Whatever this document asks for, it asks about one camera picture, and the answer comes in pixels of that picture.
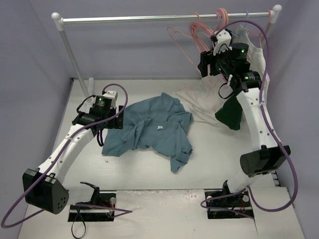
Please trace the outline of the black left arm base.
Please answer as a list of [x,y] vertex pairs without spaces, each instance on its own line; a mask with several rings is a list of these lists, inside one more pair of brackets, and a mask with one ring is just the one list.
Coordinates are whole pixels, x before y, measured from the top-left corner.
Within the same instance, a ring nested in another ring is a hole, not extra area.
[[114,208],[117,201],[116,192],[102,191],[100,200],[97,202],[98,207],[71,205],[68,213],[68,222],[113,222],[115,211],[107,208]]

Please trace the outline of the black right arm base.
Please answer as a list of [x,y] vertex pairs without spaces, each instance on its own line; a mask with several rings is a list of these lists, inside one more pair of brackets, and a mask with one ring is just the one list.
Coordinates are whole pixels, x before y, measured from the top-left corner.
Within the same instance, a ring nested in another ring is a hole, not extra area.
[[212,199],[223,195],[224,193],[221,190],[205,191],[205,202],[201,205],[207,210],[209,220],[254,219],[254,212],[247,191],[226,198]]

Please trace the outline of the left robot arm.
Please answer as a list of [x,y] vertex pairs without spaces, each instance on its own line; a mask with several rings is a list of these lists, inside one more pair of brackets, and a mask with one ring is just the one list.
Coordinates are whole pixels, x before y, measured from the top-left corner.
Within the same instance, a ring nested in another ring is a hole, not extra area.
[[82,203],[88,209],[100,202],[100,188],[82,181],[79,187],[65,188],[63,183],[75,159],[94,138],[100,138],[104,129],[122,129],[123,106],[116,106],[118,93],[103,92],[95,99],[89,111],[77,108],[66,137],[54,152],[36,169],[27,169],[22,176],[25,201],[44,211],[59,214],[67,205]]

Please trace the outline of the blue t shirt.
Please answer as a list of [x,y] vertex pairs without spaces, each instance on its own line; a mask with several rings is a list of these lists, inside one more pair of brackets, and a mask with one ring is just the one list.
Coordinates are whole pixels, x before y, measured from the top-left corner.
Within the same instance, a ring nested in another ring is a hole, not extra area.
[[119,157],[129,150],[152,148],[170,158],[170,170],[177,173],[192,153],[187,134],[193,116],[179,99],[166,93],[124,110],[122,129],[110,129],[102,149],[103,156]]

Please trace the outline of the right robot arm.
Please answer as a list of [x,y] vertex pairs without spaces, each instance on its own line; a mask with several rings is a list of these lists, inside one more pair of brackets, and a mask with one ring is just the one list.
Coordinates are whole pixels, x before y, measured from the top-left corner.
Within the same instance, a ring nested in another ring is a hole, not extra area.
[[239,130],[245,117],[252,140],[251,152],[240,156],[240,171],[223,185],[220,198],[226,205],[234,204],[239,198],[238,191],[251,185],[255,177],[271,173],[285,161],[285,155],[272,136],[274,131],[266,104],[259,98],[262,78],[251,70],[248,50],[245,43],[223,43],[219,48],[201,52],[198,64],[203,77],[221,74],[227,80],[225,85],[232,90],[215,113],[216,119],[232,130]]

